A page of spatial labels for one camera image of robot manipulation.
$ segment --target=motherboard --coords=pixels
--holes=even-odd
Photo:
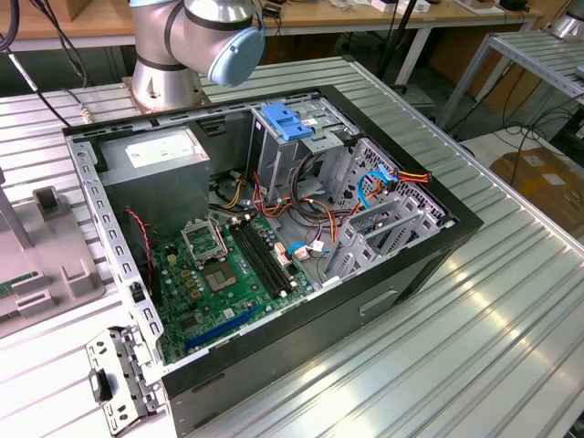
[[[313,289],[264,217],[195,224],[152,251],[161,270],[165,362],[284,308]]]

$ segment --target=white table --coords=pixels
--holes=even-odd
[[[584,409],[584,248],[358,64],[330,58],[259,68],[242,86],[204,81],[216,102],[335,85],[485,222],[423,291],[193,436],[560,437]],[[136,113],[121,85],[77,90],[96,120]],[[69,121],[75,102],[47,93]],[[105,296],[0,339],[6,437],[104,437],[85,342],[128,323],[60,126],[31,96],[0,99],[0,165],[18,203],[53,184],[73,203]],[[172,437],[158,416],[129,438]]]

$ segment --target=ram slot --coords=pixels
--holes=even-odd
[[[289,292],[292,289],[286,276],[265,248],[264,242],[247,224],[232,229],[231,233],[271,298],[276,299],[282,291]]]
[[[265,262],[265,266],[269,269],[271,275],[274,279],[279,283],[279,285],[289,292],[292,290],[292,286],[290,286],[290,281],[284,272],[282,271],[282,267],[279,263],[276,262],[274,257],[270,251],[266,248],[266,245],[262,241],[262,239],[257,235],[257,233],[253,230],[251,226],[246,226],[244,229],[244,233],[247,236],[247,239],[252,244],[252,247],[255,248],[260,258]]]

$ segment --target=blue drive bay latch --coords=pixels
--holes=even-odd
[[[314,133],[311,128],[304,126],[294,111],[288,109],[283,103],[264,105],[262,112],[286,141],[303,139]]]

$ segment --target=wooden table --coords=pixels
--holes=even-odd
[[[351,10],[340,10],[328,0],[316,4],[287,3],[282,9],[281,35],[327,34],[387,30],[392,13],[382,13],[367,5],[356,5]],[[432,29],[452,26],[489,26],[521,24],[521,30],[529,30],[541,16],[532,9],[529,13],[506,12],[500,16],[478,16],[454,0],[443,0],[432,5],[427,13],[413,14],[407,28],[418,29],[410,52],[403,63],[397,83],[407,82],[413,67]],[[0,32],[8,29],[8,12],[0,11]],[[267,34],[277,31],[276,21],[267,17]],[[401,22],[398,14],[394,28]],[[64,32],[77,47],[127,46],[134,44],[134,26],[130,7],[125,0],[93,0],[71,23],[61,23]],[[14,51],[60,48],[52,26],[44,17],[22,15],[18,39],[12,45]]]

